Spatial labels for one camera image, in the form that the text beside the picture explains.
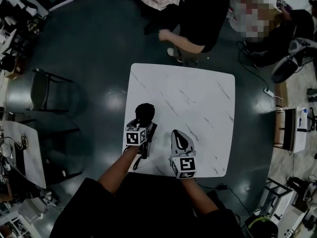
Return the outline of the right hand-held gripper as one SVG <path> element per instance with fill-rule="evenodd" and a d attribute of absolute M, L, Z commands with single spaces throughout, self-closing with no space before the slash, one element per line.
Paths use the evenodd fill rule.
<path fill-rule="evenodd" d="M 193 140 L 185 133 L 174 129 L 171 133 L 169 160 L 177 179 L 192 179 L 196 174 L 196 151 Z"/>

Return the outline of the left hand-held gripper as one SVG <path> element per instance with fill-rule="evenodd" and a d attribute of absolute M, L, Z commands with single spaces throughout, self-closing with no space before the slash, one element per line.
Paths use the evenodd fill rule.
<path fill-rule="evenodd" d="M 153 135 L 157 128 L 156 123 L 151 123 L 149 129 L 140 126 L 140 121 L 134 119 L 130 121 L 124 131 L 125 144 L 127 146 L 141 146 L 146 140 L 147 143 L 152 141 Z"/>

